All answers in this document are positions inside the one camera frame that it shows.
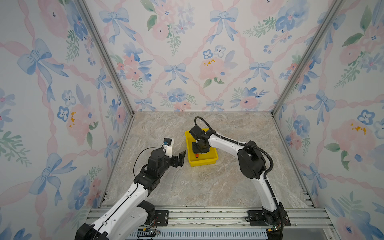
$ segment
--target blue flower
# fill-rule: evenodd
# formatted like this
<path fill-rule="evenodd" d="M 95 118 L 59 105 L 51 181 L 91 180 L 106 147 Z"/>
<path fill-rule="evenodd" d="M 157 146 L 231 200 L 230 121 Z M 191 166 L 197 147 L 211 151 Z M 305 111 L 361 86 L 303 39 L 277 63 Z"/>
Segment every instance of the blue flower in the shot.
<path fill-rule="evenodd" d="M 298 115 L 293 122 L 293 128 L 296 130 L 296 134 L 302 138 L 308 137 L 311 130 L 310 122 L 304 115 Z"/>
<path fill-rule="evenodd" d="M 211 52 L 211 49 L 208 49 L 207 51 L 203 51 L 204 59 L 208 59 L 213 57 L 213 53 Z"/>
<path fill-rule="evenodd" d="M 2 109 L 6 104 L 9 106 L 15 106 L 16 103 L 12 101 L 14 99 L 15 99 L 14 94 L 9 94 L 6 96 L 4 90 L 0 88 L 0 109 Z"/>
<path fill-rule="evenodd" d="M 123 52 L 128 57 L 131 57 L 131 55 L 133 54 L 133 56 L 135 56 L 135 61 L 137 61 L 137 62 L 140 61 L 139 54 L 143 53 L 143 50 L 141 48 L 136 49 L 135 45 L 133 45 L 132 42 L 129 42 L 128 45 L 123 44 L 123 47 L 125 48 Z"/>
<path fill-rule="evenodd" d="M 367 109 L 361 111 L 361 114 L 358 116 L 358 120 L 365 125 L 369 126 L 373 124 L 373 118 L 375 117 L 374 112 L 369 112 Z"/>
<path fill-rule="evenodd" d="M 194 10 L 195 10 L 195 8 L 192 8 L 192 7 L 191 7 L 191 4 L 188 3 L 187 13 L 188 13 L 189 15 L 193 15 L 193 11 L 194 11 Z"/>
<path fill-rule="evenodd" d="M 368 63 L 364 63 L 362 65 L 363 68 L 367 69 L 367 73 L 369 73 L 371 69 L 377 70 L 376 64 L 382 64 L 382 59 L 384 56 L 379 57 L 379 55 L 380 53 L 376 54 L 374 57 L 368 57 Z"/>
<path fill-rule="evenodd" d="M 73 184 L 72 190 L 69 193 L 68 208 L 79 210 L 85 202 L 85 197 L 89 194 L 90 180 L 88 176 L 80 176 Z"/>
<path fill-rule="evenodd" d="M 223 45 L 217 45 L 215 47 L 214 55 L 217 55 L 218 57 L 222 58 L 224 56 L 226 48 L 223 47 Z"/>
<path fill-rule="evenodd" d="M 372 235 L 378 239 L 384 238 L 383 232 L 369 223 L 371 221 L 371 215 L 368 212 L 352 210 L 351 217 L 353 218 L 352 221 L 360 229 L 367 240 L 373 240 Z"/>
<path fill-rule="evenodd" d="M 181 17 L 181 18 L 184 18 L 184 16 L 183 16 L 183 14 L 185 13 L 184 7 L 178 7 L 177 11 L 179 12 L 178 16 Z"/>
<path fill-rule="evenodd" d="M 292 30 L 308 19 L 307 0 L 290 0 L 279 11 L 276 30 Z"/>
<path fill-rule="evenodd" d="M 83 40 L 84 36 L 88 35 L 88 30 L 85 27 L 83 20 L 80 16 L 80 13 L 78 12 L 75 4 L 73 1 L 70 1 L 65 6 L 66 12 L 67 12 L 67 19 L 71 26 L 73 26 L 74 32 L 76 33 L 76 36 Z"/>
<path fill-rule="evenodd" d="M 13 240 L 28 240 L 32 237 L 32 234 L 28 233 L 24 236 L 25 228 L 20 229 L 15 236 L 13 237 Z"/>
<path fill-rule="evenodd" d="M 326 187 L 328 186 L 328 184 L 327 184 L 327 182 L 320 176 L 320 173 L 318 172 L 317 167 L 316 167 L 316 165 L 315 165 L 314 163 L 311 163 L 311 164 L 310 164 L 310 170 L 311 170 L 311 172 L 313 172 L 313 173 L 307 175 L 305 172 L 301 171 L 301 174 L 302 174 L 303 176 L 307 177 L 309 180 L 314 179 L 314 180 L 313 180 L 313 183 L 312 183 L 312 190 L 311 190 L 311 192 L 312 192 L 312 195 L 313 195 L 313 194 L 319 195 L 319 194 L 317 193 L 317 185 L 319 185 L 319 188 L 320 188 L 320 189 L 324 189 L 324 188 L 326 188 Z"/>
<path fill-rule="evenodd" d="M 67 105 L 67 107 L 76 104 L 76 98 L 72 95 L 71 90 L 64 90 L 61 95 L 61 99 L 65 101 L 65 105 Z"/>
<path fill-rule="evenodd" d="M 67 107 L 59 107 L 59 112 L 57 113 L 57 117 L 60 118 L 63 122 L 68 120 L 68 115 L 70 114 L 70 110 Z"/>
<path fill-rule="evenodd" d="M 381 121 L 376 121 L 374 124 L 373 124 L 373 127 L 375 128 L 375 136 L 378 138 L 378 139 L 384 139 L 384 118 L 381 119 Z"/>
<path fill-rule="evenodd" d="M 12 122 L 12 118 L 6 117 L 11 109 L 6 109 L 0 113 L 0 129 L 3 128 L 4 122 Z"/>
<path fill-rule="evenodd" d="M 193 17 L 190 17 L 189 15 L 187 15 L 185 17 L 185 19 L 187 20 L 186 24 L 188 25 L 189 28 L 192 28 L 193 26 L 195 26 L 195 23 L 192 22 L 193 21 Z"/>
<path fill-rule="evenodd" d="M 184 101 L 187 98 L 187 94 L 181 88 L 171 89 L 168 93 L 168 99 L 171 102 L 178 101 L 179 103 Z"/>
<path fill-rule="evenodd" d="M 256 91 L 256 90 L 257 90 L 257 88 L 251 88 L 249 90 L 248 90 L 248 88 L 244 88 L 241 96 L 244 97 L 244 98 L 245 97 L 255 97 L 256 93 L 254 93 L 254 91 Z"/>
<path fill-rule="evenodd" d="M 179 28 L 177 30 L 178 33 L 185 34 L 185 30 L 188 30 L 188 28 L 185 26 L 185 20 L 183 20 L 182 22 L 181 20 L 179 20 L 179 24 L 177 25 L 177 27 Z"/>

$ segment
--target pink flower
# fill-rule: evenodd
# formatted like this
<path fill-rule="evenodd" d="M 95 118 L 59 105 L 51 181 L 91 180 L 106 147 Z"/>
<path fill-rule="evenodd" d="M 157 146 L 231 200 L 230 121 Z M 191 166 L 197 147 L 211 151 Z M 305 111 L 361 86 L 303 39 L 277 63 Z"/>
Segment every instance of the pink flower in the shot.
<path fill-rule="evenodd" d="M 123 123 L 126 115 L 127 115 L 127 113 L 125 112 L 125 109 L 121 106 L 118 107 L 118 109 L 116 111 L 116 119 L 117 119 L 118 123 Z"/>
<path fill-rule="evenodd" d="M 68 20 L 63 6 L 57 0 L 38 0 L 41 10 L 40 16 L 53 35 L 59 38 L 67 38 Z"/>
<path fill-rule="evenodd" d="M 224 81 L 225 76 L 228 74 L 225 73 L 224 61 L 219 58 L 210 58 L 203 61 L 200 65 L 200 75 L 201 80 L 214 79 L 218 78 L 218 81 L 222 79 Z"/>
<path fill-rule="evenodd" d="M 353 62 L 360 55 L 361 46 L 359 44 L 351 44 L 341 51 L 340 63 L 346 65 Z"/>
<path fill-rule="evenodd" d="M 187 101 L 183 101 L 181 103 L 176 103 L 173 106 L 176 110 L 180 110 L 180 112 L 183 112 L 186 109 L 191 109 L 191 104 Z"/>
<path fill-rule="evenodd" d="M 158 22 L 153 26 L 152 34 L 153 37 L 157 40 L 164 40 L 168 36 L 168 27 L 164 22 Z"/>
<path fill-rule="evenodd" d="M 169 3 L 161 3 L 161 6 L 155 6 L 156 13 L 158 14 L 157 19 L 162 22 L 174 23 L 174 15 L 176 11 Z"/>
<path fill-rule="evenodd" d="M 296 132 L 292 131 L 289 136 L 291 137 L 291 142 L 290 144 L 291 148 L 294 146 L 296 150 L 299 150 L 301 148 L 301 137 L 296 134 Z"/>
<path fill-rule="evenodd" d="M 139 78 L 143 77 L 143 73 L 138 70 L 137 66 L 131 66 L 130 68 L 127 68 L 127 73 L 125 76 L 127 79 L 137 81 Z"/>
<path fill-rule="evenodd" d="M 243 98 L 240 102 L 242 108 L 255 108 L 257 106 L 258 100 L 255 97 L 246 97 Z"/>
<path fill-rule="evenodd" d="M 261 22 L 261 20 L 274 15 L 282 7 L 283 3 L 284 0 L 254 0 L 251 3 L 251 12 Z"/>
<path fill-rule="evenodd" d="M 341 239 L 346 240 L 362 240 L 365 239 L 359 228 L 348 218 L 338 217 L 336 228 L 341 236 Z"/>
<path fill-rule="evenodd" d="M 131 67 L 137 67 L 139 65 L 138 61 L 135 61 L 135 56 L 132 54 L 130 57 L 127 55 L 124 56 L 126 60 L 124 60 L 124 65 L 131 66 Z"/>
<path fill-rule="evenodd" d="M 297 64 L 296 63 L 291 63 L 291 66 L 287 68 L 287 70 L 291 70 L 292 72 L 296 69 Z"/>
<path fill-rule="evenodd" d="M 67 129 L 79 146 L 84 144 L 85 137 L 89 132 L 89 125 L 94 125 L 93 122 L 95 122 L 93 109 L 85 108 L 81 104 L 72 108 L 67 120 Z"/>
<path fill-rule="evenodd" d="M 368 171 L 366 164 L 373 164 L 374 160 L 367 155 L 376 146 L 375 136 L 369 128 L 351 119 L 343 122 L 339 129 L 332 130 L 331 137 L 341 150 L 348 152 L 344 161 L 349 161 L 349 168 Z"/>
<path fill-rule="evenodd" d="M 124 64 L 122 64 L 122 63 L 117 63 L 117 67 L 116 67 L 116 69 L 118 70 L 118 71 L 120 71 L 120 70 L 125 70 L 125 68 L 124 68 Z"/>
<path fill-rule="evenodd" d="M 384 26 L 379 23 L 378 26 L 369 26 L 365 31 L 365 36 L 360 40 L 361 46 L 365 47 L 367 52 L 372 52 L 377 45 L 384 43 Z"/>

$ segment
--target floral wallpaper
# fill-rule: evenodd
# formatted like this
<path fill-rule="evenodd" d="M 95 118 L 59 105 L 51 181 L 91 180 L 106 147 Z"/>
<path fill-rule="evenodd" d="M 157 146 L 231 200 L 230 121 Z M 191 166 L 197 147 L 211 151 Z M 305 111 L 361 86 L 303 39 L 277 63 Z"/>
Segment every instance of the floral wallpaper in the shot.
<path fill-rule="evenodd" d="M 86 3 L 134 110 L 271 111 L 332 1 Z"/>
<path fill-rule="evenodd" d="M 383 8 L 345 1 L 276 116 L 342 240 L 384 239 Z"/>
<path fill-rule="evenodd" d="M 0 240 L 73 239 L 129 121 L 71 0 L 0 3 Z"/>

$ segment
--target green leaf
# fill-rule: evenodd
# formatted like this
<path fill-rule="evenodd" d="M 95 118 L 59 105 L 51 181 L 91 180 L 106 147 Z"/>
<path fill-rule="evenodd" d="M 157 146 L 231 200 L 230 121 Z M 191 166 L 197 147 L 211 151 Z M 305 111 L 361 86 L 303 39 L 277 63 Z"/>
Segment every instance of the green leaf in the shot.
<path fill-rule="evenodd" d="M 369 9 L 368 5 L 365 7 L 364 13 L 362 14 L 360 20 L 360 28 L 365 32 L 372 20 L 372 12 Z"/>
<path fill-rule="evenodd" d="M 92 142 L 93 142 L 93 137 L 92 137 L 92 134 L 90 132 L 87 133 L 87 142 L 88 142 L 88 145 L 91 147 L 92 149 Z"/>
<path fill-rule="evenodd" d="M 335 142 L 324 146 L 324 148 L 328 149 L 331 152 L 338 152 L 340 150 L 340 146 Z"/>
<path fill-rule="evenodd" d="M 99 124 L 99 121 L 97 121 L 97 122 L 93 122 L 93 124 L 94 124 L 95 126 L 92 126 L 92 124 L 89 125 L 89 129 L 90 129 L 90 130 L 93 130 L 93 129 L 97 128 L 97 125 Z"/>
<path fill-rule="evenodd" d="M 348 167 L 348 163 L 349 163 L 349 161 L 344 161 L 344 158 L 346 157 L 346 156 L 348 156 L 349 154 L 348 154 L 348 152 L 347 151 L 342 151 L 341 152 L 341 164 L 343 165 L 343 167 L 347 170 L 347 171 L 349 171 L 349 167 Z"/>
<path fill-rule="evenodd" d="M 4 133 L 3 135 L 3 139 L 6 139 L 9 135 L 11 135 L 12 132 L 8 131 L 6 133 Z"/>
<path fill-rule="evenodd" d="M 141 4 L 143 4 L 143 7 L 149 11 L 149 12 L 155 12 L 155 7 L 151 3 L 150 0 L 140 0 Z"/>
<path fill-rule="evenodd" d="M 152 15 L 147 21 L 148 31 L 157 23 L 157 15 Z"/>
<path fill-rule="evenodd" d="M 204 86 L 203 86 L 203 88 L 206 88 L 206 87 L 208 87 L 209 85 L 211 85 L 211 83 L 212 83 L 212 79 L 207 79 L 206 81 L 205 81 L 205 83 L 204 83 Z"/>
<path fill-rule="evenodd" d="M 345 42 L 344 44 L 342 45 L 343 47 L 344 46 L 348 46 L 350 44 L 354 44 L 354 43 L 357 43 L 357 41 L 363 36 L 362 33 L 356 33 L 355 35 L 352 35 L 350 36 Z"/>

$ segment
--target blue bow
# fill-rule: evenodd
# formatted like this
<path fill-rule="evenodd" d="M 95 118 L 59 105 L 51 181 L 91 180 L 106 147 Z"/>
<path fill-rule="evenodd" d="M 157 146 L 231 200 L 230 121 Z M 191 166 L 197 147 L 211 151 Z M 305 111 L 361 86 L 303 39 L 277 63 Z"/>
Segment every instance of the blue bow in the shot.
<path fill-rule="evenodd" d="M 244 82 L 248 83 L 252 78 L 257 77 L 257 75 L 259 75 L 259 71 L 260 71 L 260 75 L 261 75 L 262 79 L 266 82 L 265 78 L 269 77 L 269 75 L 264 72 L 264 69 L 265 70 L 271 69 L 272 64 L 273 64 L 272 61 L 268 61 L 266 63 L 251 63 L 249 65 L 249 69 L 251 69 L 251 70 L 256 69 L 255 73 L 253 74 L 253 76 L 251 78 L 247 78 Z"/>
<path fill-rule="evenodd" d="M 109 88 L 113 88 L 111 86 L 111 81 L 107 82 L 104 80 L 106 78 L 107 78 L 107 75 L 105 74 L 104 69 L 100 68 L 100 75 L 95 80 L 95 86 L 97 87 L 97 89 L 100 89 L 100 87 L 102 87 L 102 89 L 104 91 L 104 104 L 107 103 L 107 96 L 106 96 L 107 95 L 107 89 L 105 88 L 105 86 L 107 86 Z"/>
<path fill-rule="evenodd" d="M 320 120 L 324 122 L 324 116 L 323 116 L 324 106 L 325 106 L 325 110 L 329 112 L 336 106 L 336 103 L 334 100 L 328 99 L 325 96 L 325 93 L 323 90 L 317 91 L 316 98 L 319 99 L 320 101 L 316 103 L 316 105 L 314 105 L 313 107 L 305 106 L 305 110 L 306 111 L 309 109 L 317 110 L 318 108 L 320 108 L 319 114 L 317 115 L 317 125 L 319 125 Z"/>
<path fill-rule="evenodd" d="M 55 170 L 57 166 L 60 165 L 62 159 L 57 153 L 51 153 L 47 159 L 47 167 L 44 168 L 43 172 L 41 173 L 41 176 L 37 177 L 31 187 L 29 188 L 29 193 L 33 195 L 39 195 L 40 193 L 43 192 L 46 182 L 48 182 L 52 185 L 55 186 L 57 189 L 56 195 L 55 195 L 55 206 L 57 206 L 57 203 L 59 200 L 62 200 L 60 192 L 59 192 L 59 187 L 60 187 L 60 179 L 58 177 L 51 176 L 49 177 L 50 174 L 63 174 L 67 172 L 71 172 L 76 169 L 76 167 L 71 167 L 72 166 L 72 161 L 70 161 L 67 165 L 64 167 Z"/>
<path fill-rule="evenodd" d="M 212 43 L 215 36 L 219 35 L 223 31 L 223 19 L 234 23 L 237 19 L 238 13 L 239 13 L 239 10 L 237 8 L 231 8 L 228 12 L 220 12 L 218 10 L 215 10 L 209 13 L 209 19 L 211 20 L 212 23 L 217 21 L 220 21 L 220 22 L 218 22 L 216 34 L 210 36 L 207 39 L 207 41 L 209 43 Z M 236 34 L 237 31 L 231 28 L 231 26 L 229 26 L 229 23 L 227 21 L 224 21 L 224 25 L 229 38 L 233 41 L 233 34 Z"/>
<path fill-rule="evenodd" d="M 317 193 L 317 183 L 319 184 L 319 187 L 321 189 L 324 189 L 328 186 L 327 182 L 320 176 L 320 173 L 317 172 L 317 167 L 315 166 L 314 163 L 311 163 L 310 164 L 310 169 L 311 169 L 311 174 L 309 175 L 306 175 L 305 172 L 301 171 L 301 174 L 305 177 L 307 177 L 309 180 L 312 180 L 316 177 L 316 179 L 313 181 L 313 184 L 312 184 L 312 194 L 316 194 L 316 195 L 319 195 Z"/>
<path fill-rule="evenodd" d="M 222 106 L 224 103 L 224 100 L 218 100 L 218 101 L 206 101 L 205 104 L 207 106 L 211 106 L 211 110 L 210 111 L 213 111 L 216 107 L 216 109 L 221 112 L 221 111 L 224 111 L 224 109 L 222 109 L 221 107 L 219 106 Z"/>
<path fill-rule="evenodd" d="M 105 23 L 109 23 L 110 21 L 112 21 L 113 29 L 115 30 L 115 35 L 111 36 L 108 42 L 112 42 L 113 44 L 115 44 L 115 37 L 120 34 L 119 25 L 131 39 L 136 41 L 135 37 L 133 36 L 136 32 L 127 28 L 126 26 L 124 26 L 124 24 L 120 22 L 123 21 L 129 23 L 128 12 L 125 8 L 119 8 L 116 12 L 111 13 L 108 11 L 101 11 L 99 12 L 99 15 L 101 17 L 101 20 Z"/>
<path fill-rule="evenodd" d="M 164 71 L 169 73 L 169 72 L 172 72 L 172 78 L 171 80 L 167 81 L 166 82 L 166 85 L 170 85 L 170 83 L 176 79 L 176 73 L 177 75 L 179 76 L 179 78 L 185 83 L 187 84 L 186 80 L 188 79 L 187 77 L 184 77 L 183 75 L 181 75 L 181 73 L 179 72 L 185 72 L 185 64 L 184 63 L 180 63 L 179 65 L 175 65 L 175 66 L 171 66 L 171 65 L 167 65 L 167 66 L 164 66 Z"/>
<path fill-rule="evenodd" d="M 152 99 L 151 98 L 146 98 L 146 99 L 134 99 L 133 100 L 136 104 L 141 103 L 141 109 L 139 111 L 143 111 L 145 107 L 147 106 L 150 110 L 155 111 L 155 107 L 152 107 L 150 104 L 152 104 Z"/>
<path fill-rule="evenodd" d="M 318 24 L 321 24 L 324 21 L 325 14 L 326 12 L 323 12 L 322 14 L 320 14 L 319 19 L 317 20 Z M 340 14 L 339 16 L 337 16 L 332 23 L 333 28 L 335 30 L 339 29 L 340 25 L 344 22 L 344 20 L 345 20 L 345 14 Z M 333 43 L 331 29 L 328 30 L 327 35 L 325 37 L 324 50 L 327 49 L 327 46 L 329 43 Z"/>
<path fill-rule="evenodd" d="M 48 82 L 48 88 L 47 88 L 47 99 L 48 102 L 51 101 L 51 99 L 56 100 L 53 96 L 51 84 L 52 84 L 52 76 L 49 73 L 48 67 L 50 70 L 54 71 L 55 73 L 68 77 L 68 75 L 63 72 L 63 64 L 52 64 L 49 62 L 44 61 L 45 58 L 51 58 L 52 53 L 49 51 L 47 45 L 43 40 L 40 38 L 36 39 L 35 41 L 35 50 L 32 50 L 30 54 L 23 54 L 19 60 L 17 60 L 17 64 L 21 67 L 21 69 L 28 75 L 32 75 L 36 71 L 36 64 L 39 68 L 41 74 L 44 76 L 44 78 Z"/>

